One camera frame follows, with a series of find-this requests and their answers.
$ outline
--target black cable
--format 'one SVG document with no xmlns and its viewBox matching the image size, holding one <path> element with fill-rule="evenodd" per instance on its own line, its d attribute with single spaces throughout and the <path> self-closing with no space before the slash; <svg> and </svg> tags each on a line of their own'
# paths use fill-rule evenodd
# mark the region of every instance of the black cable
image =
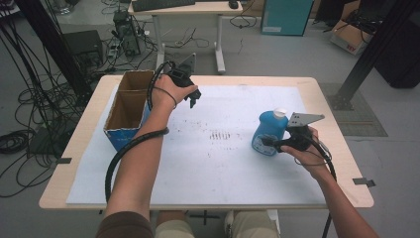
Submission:
<svg viewBox="0 0 420 238">
<path fill-rule="evenodd" d="M 160 130 L 160 131 L 153 131 L 153 132 L 147 133 L 145 135 L 139 136 L 136 139 L 133 139 L 130 143 L 128 143 L 120 151 L 118 151 L 118 153 L 114 156 L 111 163 L 109 164 L 108 170 L 106 172 L 106 177 L 105 177 L 105 198 L 106 198 L 106 202 L 108 202 L 109 197 L 111 196 L 112 175 L 115 171 L 115 168 L 118 165 L 118 162 L 120 162 L 121 158 L 123 158 L 123 156 L 128 151 L 130 151 L 132 148 L 139 145 L 140 143 L 145 142 L 146 140 L 149 140 L 149 139 L 152 139 L 152 138 L 163 136 L 167 133 L 169 133 L 169 130 L 167 129 L 167 127 L 164 128 L 163 130 Z"/>
<path fill-rule="evenodd" d="M 0 136 L 0 154 L 15 154 L 25 150 L 35 135 L 34 130 L 19 130 Z"/>
<path fill-rule="evenodd" d="M 153 52 L 157 52 L 158 48 L 157 48 L 157 44 L 153 43 L 152 40 L 147 37 L 147 36 L 143 36 L 144 37 L 144 43 L 145 43 L 145 49 L 150 50 L 149 53 L 142 59 L 140 60 L 140 62 L 137 64 L 137 66 L 135 67 L 135 70 L 138 70 L 140 65 L 153 53 Z"/>
<path fill-rule="evenodd" d="M 50 0 L 45 0 L 45 3 L 47 5 L 47 9 L 49 10 L 50 17 L 52 18 L 52 21 L 54 22 L 56 30 L 60 34 L 62 34 L 61 27 L 59 26 L 59 22 L 58 22 L 58 19 L 56 18 L 56 15 L 55 15 L 53 5 L 52 5 L 51 1 Z"/>
<path fill-rule="evenodd" d="M 251 28 L 251 27 L 253 27 L 253 26 L 255 26 L 256 25 L 256 23 L 257 23 L 257 18 L 256 17 L 254 17 L 254 16 L 251 16 L 251 15 L 244 15 L 244 13 L 246 13 L 248 10 L 250 10 L 251 9 L 251 7 L 254 5 L 254 3 L 255 3 L 255 0 L 253 0 L 253 2 L 250 4 L 250 6 L 248 6 L 248 8 L 247 9 L 245 9 L 240 15 L 237 15 L 237 16 L 235 16 L 235 17 L 233 17 L 233 18 L 231 18 L 230 20 L 229 20 L 229 22 L 233 25 L 233 26 L 235 26 L 235 27 L 237 27 L 237 28 L 239 28 L 239 29 L 243 29 L 243 28 Z M 250 21 L 248 21 L 246 18 L 254 18 L 254 21 L 253 22 L 250 22 Z M 246 25 L 238 25 L 238 24 L 235 24 L 234 23 L 234 20 L 237 20 L 237 18 L 241 18 L 243 21 L 245 21 L 247 24 Z"/>
<path fill-rule="evenodd" d="M 0 174 L 0 178 L 3 177 L 6 172 L 8 172 L 16 163 L 18 163 L 22 158 L 24 158 L 25 156 L 27 156 L 27 159 L 24 161 L 27 162 L 31 157 L 28 157 L 28 154 L 24 154 L 23 156 L 21 156 L 20 158 L 18 158 L 16 161 L 14 161 L 11 165 L 9 165 L 9 167 L 7 167 L 1 174 Z M 43 170 L 39 175 L 35 176 L 30 182 L 28 182 L 28 184 L 21 184 L 21 188 L 15 192 L 9 193 L 9 194 L 0 194 L 0 198 L 8 198 L 8 197 L 12 197 L 15 196 L 19 193 L 21 193 L 22 191 L 24 191 L 25 189 L 27 189 L 28 187 L 34 186 L 34 182 L 40 178 L 43 174 L 45 174 L 47 171 L 49 171 L 50 168 Z M 42 182 L 45 182 L 46 180 L 48 180 L 51 176 L 48 176 L 47 178 L 43 179 L 40 182 L 37 182 L 38 184 L 41 184 Z"/>
<path fill-rule="evenodd" d="M 41 62 L 40 59 L 37 58 L 37 56 L 33 53 L 33 51 L 28 47 L 28 45 L 26 45 L 26 43 L 22 40 L 22 38 L 19 36 L 19 34 L 17 33 L 15 28 L 11 28 L 13 35 L 15 36 L 15 41 L 13 41 L 12 37 L 10 36 L 10 34 L 7 32 L 7 30 L 5 30 L 3 28 L 3 26 L 1 26 L 1 30 L 4 33 L 4 35 L 6 36 L 6 38 L 9 40 L 9 42 L 12 44 L 12 46 L 14 47 L 14 49 L 17 51 L 17 53 L 20 55 L 22 62 L 24 63 L 30 78 L 32 78 L 32 83 L 34 83 L 36 86 L 40 87 L 41 90 L 40 91 L 35 91 L 37 93 L 42 94 L 45 99 L 48 101 L 48 103 L 50 104 L 50 106 L 54 107 L 54 104 L 51 102 L 50 98 L 46 96 L 45 92 L 43 91 L 43 88 L 41 86 L 41 84 L 39 83 L 38 80 L 35 80 L 36 75 L 38 75 L 36 68 L 34 66 L 33 61 L 31 60 L 31 58 L 29 57 L 29 54 L 27 52 L 27 48 L 29 49 L 29 51 L 33 54 L 33 56 L 35 56 L 35 58 L 38 60 L 38 62 Z M 27 60 L 27 58 L 25 57 L 25 55 L 23 54 L 22 51 L 22 47 L 19 43 L 23 43 L 23 46 L 25 46 L 25 48 L 23 48 L 23 51 L 27 54 L 27 57 L 29 58 L 29 61 Z M 11 54 L 11 52 L 8 50 L 9 55 L 13 58 L 13 55 Z"/>
<path fill-rule="evenodd" d="M 189 42 L 193 41 L 195 42 L 195 45 L 197 48 L 208 48 L 210 46 L 210 42 L 205 40 L 205 39 L 194 39 L 194 34 L 195 31 L 197 30 L 197 28 L 194 28 L 194 30 L 192 31 L 192 33 L 189 35 L 188 39 L 185 41 L 185 35 L 188 31 L 188 29 L 184 32 L 184 36 L 182 37 L 182 40 L 180 41 L 176 41 L 176 43 L 179 43 L 179 46 L 166 46 L 167 48 L 174 48 L 174 49 L 180 49 L 183 48 L 185 45 L 187 45 Z M 198 41 L 203 41 L 206 43 L 205 46 L 199 46 Z"/>
<path fill-rule="evenodd" d="M 116 6 L 119 1 L 118 0 L 101 0 L 101 3 L 108 5 L 108 6 Z"/>
<path fill-rule="evenodd" d="M 323 149 L 323 147 L 321 146 L 321 144 L 319 142 L 316 142 L 315 140 L 313 140 L 312 138 L 305 136 L 305 135 L 300 135 L 303 139 L 309 141 L 312 146 L 315 147 L 315 149 L 320 153 L 321 157 L 325 160 L 325 162 L 327 163 L 328 168 L 330 169 L 330 174 L 333 177 L 333 179 L 335 181 L 337 181 L 337 175 L 336 175 L 336 170 L 334 169 L 334 165 L 332 162 L 332 157 L 331 157 L 331 153 L 329 151 L 326 151 Z M 322 166 L 324 164 L 320 164 L 320 165 L 308 165 L 308 166 Z M 328 236 L 328 231 L 330 229 L 330 225 L 331 225 L 331 221 L 332 221 L 332 216 L 331 213 L 328 213 L 328 217 L 327 217 L 327 221 L 325 222 L 325 226 L 324 226 L 324 231 L 322 233 L 322 238 L 327 238 Z"/>
<path fill-rule="evenodd" d="M 31 157 L 28 157 L 20 166 L 19 166 L 19 168 L 18 168 L 18 171 L 16 172 L 16 175 L 15 175 L 15 179 L 16 179 L 16 183 L 19 185 L 19 186 L 21 186 L 21 187 L 23 187 L 23 188 L 28 188 L 28 187 L 34 187 L 34 186 L 37 186 L 37 185 L 40 185 L 41 183 L 43 183 L 43 182 L 45 182 L 45 181 L 47 181 L 52 175 L 49 175 L 49 176 L 47 176 L 46 178 L 44 178 L 44 179 L 42 179 L 41 181 L 38 181 L 38 182 L 35 182 L 38 178 L 40 178 L 44 173 L 46 173 L 48 170 L 50 170 L 51 169 L 51 165 L 46 165 L 46 166 L 43 166 L 39 161 L 38 161 L 38 157 L 35 157 L 36 158 L 36 160 L 37 160 L 37 163 L 42 167 L 42 168 L 44 168 L 45 170 L 42 172 L 42 173 L 40 173 L 39 175 L 37 175 L 34 179 L 32 179 L 28 184 L 24 184 L 23 182 L 21 182 L 20 181 L 20 179 L 19 179 L 19 177 L 20 177 L 20 174 L 21 174 L 21 172 L 22 172 L 22 170 L 23 170 L 23 168 L 24 168 L 24 165 L 26 164 L 26 163 L 28 163 L 29 161 L 30 161 L 30 158 Z"/>
<path fill-rule="evenodd" d="M 149 110 L 152 110 L 152 108 L 154 107 L 154 105 L 152 103 L 152 90 L 155 87 L 155 83 L 158 80 L 158 77 L 160 76 L 161 71 L 163 70 L 163 68 L 166 65 L 170 65 L 170 67 L 175 67 L 175 63 L 173 61 L 165 61 L 164 63 L 162 63 L 157 68 L 157 70 L 155 71 L 154 76 L 152 77 L 151 83 L 149 83 L 148 94 L 147 94 L 147 101 L 148 101 Z"/>
</svg>

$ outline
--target desk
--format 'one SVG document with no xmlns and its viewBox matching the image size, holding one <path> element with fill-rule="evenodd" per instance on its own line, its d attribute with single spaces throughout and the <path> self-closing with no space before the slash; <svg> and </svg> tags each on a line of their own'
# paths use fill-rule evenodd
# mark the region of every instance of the desk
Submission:
<svg viewBox="0 0 420 238">
<path fill-rule="evenodd" d="M 86 150 L 97 122 L 109 100 L 111 92 L 121 81 L 121 75 L 107 75 L 101 78 L 89 104 L 80 119 L 67 148 L 64 158 L 72 158 L 68 165 L 58 165 L 40 200 L 40 207 L 46 209 L 103 209 L 104 204 L 70 205 L 66 203 L 73 184 L 80 159 Z M 296 87 L 301 95 L 307 113 L 324 114 L 325 119 L 313 124 L 319 130 L 323 142 L 330 148 L 334 157 L 334 165 L 338 175 L 338 183 L 355 207 L 373 206 L 372 197 L 365 185 L 355 185 L 354 178 L 361 178 L 361 172 L 350 152 L 337 122 L 315 79 L 309 77 L 266 77 L 266 76 L 198 76 L 191 78 L 198 85 L 260 85 L 260 86 L 291 86 Z M 188 207 L 155 206 L 151 209 L 215 209 L 228 208 L 221 205 L 200 205 Z M 236 206 L 229 204 L 229 208 L 326 208 L 321 205 L 285 206 L 274 204 L 271 206 Z"/>
<path fill-rule="evenodd" d="M 219 73 L 224 73 L 226 69 L 222 52 L 222 16 L 226 14 L 240 15 L 243 9 L 240 3 L 238 5 L 238 9 L 231 9 L 227 2 L 197 2 L 195 5 L 190 6 L 133 12 L 133 7 L 130 4 L 129 14 L 140 16 L 152 15 L 157 38 L 157 67 L 164 61 L 164 44 L 160 38 L 160 23 L 174 28 L 179 28 L 179 26 L 200 27 L 207 26 L 209 23 L 216 23 L 217 41 L 215 43 L 215 53 L 217 68 Z"/>
</svg>

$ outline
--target blue bottle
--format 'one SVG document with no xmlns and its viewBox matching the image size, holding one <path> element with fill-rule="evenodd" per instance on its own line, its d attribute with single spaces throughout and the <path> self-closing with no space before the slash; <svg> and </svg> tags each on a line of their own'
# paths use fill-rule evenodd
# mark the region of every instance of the blue bottle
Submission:
<svg viewBox="0 0 420 238">
<path fill-rule="evenodd" d="M 287 127 L 288 119 L 286 110 L 276 108 L 260 115 L 260 125 L 253 136 L 253 148 L 266 156 L 274 156 L 277 151 L 274 147 L 263 145 L 262 137 L 271 137 L 274 140 L 282 140 Z"/>
</svg>

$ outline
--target table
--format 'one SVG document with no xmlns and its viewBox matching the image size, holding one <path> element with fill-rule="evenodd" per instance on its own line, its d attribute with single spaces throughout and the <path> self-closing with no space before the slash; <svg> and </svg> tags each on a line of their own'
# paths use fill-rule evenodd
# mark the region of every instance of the table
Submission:
<svg viewBox="0 0 420 238">
<path fill-rule="evenodd" d="M 196 2 L 195 5 L 190 6 L 134 12 L 130 4 L 129 14 L 139 16 L 152 15 L 157 38 L 157 68 L 164 61 L 164 44 L 161 42 L 160 37 L 160 23 L 164 23 L 167 27 L 172 28 L 179 28 L 179 26 L 200 27 L 208 26 L 209 23 L 216 23 L 217 41 L 215 43 L 215 53 L 217 68 L 219 73 L 224 73 L 226 69 L 222 52 L 222 16 L 226 14 L 240 15 L 243 9 L 240 3 L 238 5 L 238 9 L 231 9 L 227 2 Z"/>
<path fill-rule="evenodd" d="M 114 5 L 112 4 L 115 3 L 120 5 L 121 10 L 125 10 L 129 6 L 127 3 L 119 3 L 115 1 L 104 1 L 104 3 L 101 3 L 94 0 L 83 0 L 78 1 L 73 7 L 73 11 L 70 13 L 62 15 L 56 14 L 55 16 L 60 24 L 88 26 L 109 25 L 110 27 L 113 27 L 114 11 L 117 10 L 118 7 L 118 5 L 113 7 Z"/>
<path fill-rule="evenodd" d="M 70 164 L 57 165 L 52 178 L 40 200 L 40 207 L 45 209 L 103 209 L 103 204 L 67 204 L 71 186 L 75 179 L 80 159 L 86 150 L 99 117 L 104 110 L 111 92 L 118 85 L 121 75 L 106 75 L 101 78 L 83 116 L 75 129 L 67 148 L 63 153 L 64 158 L 72 158 Z M 267 76 L 202 76 L 193 75 L 191 79 L 198 85 L 260 85 L 260 86 L 292 86 L 299 90 L 302 102 L 307 113 L 324 114 L 325 119 L 313 124 L 319 130 L 323 142 L 329 146 L 334 156 L 334 165 L 338 175 L 338 184 L 349 198 L 354 207 L 371 207 L 373 199 L 365 185 L 355 185 L 353 179 L 361 178 L 361 172 L 340 132 L 337 122 L 314 78 L 310 77 L 267 77 Z M 230 208 L 239 209 L 280 209 L 280 208 L 326 208 L 321 205 L 299 205 L 296 207 L 276 204 L 270 207 L 258 205 L 236 206 L 229 204 Z M 220 205 L 188 206 L 196 209 L 227 208 Z M 151 209 L 174 209 L 173 206 L 151 206 Z"/>
</svg>

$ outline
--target black marks on paper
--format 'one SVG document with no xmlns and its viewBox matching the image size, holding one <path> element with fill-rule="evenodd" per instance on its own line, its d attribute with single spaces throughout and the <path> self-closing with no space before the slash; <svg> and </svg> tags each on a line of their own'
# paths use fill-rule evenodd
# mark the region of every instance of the black marks on paper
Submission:
<svg viewBox="0 0 420 238">
<path fill-rule="evenodd" d="M 230 138 L 231 134 L 229 132 L 215 131 L 210 135 L 210 140 L 229 140 Z"/>
</svg>

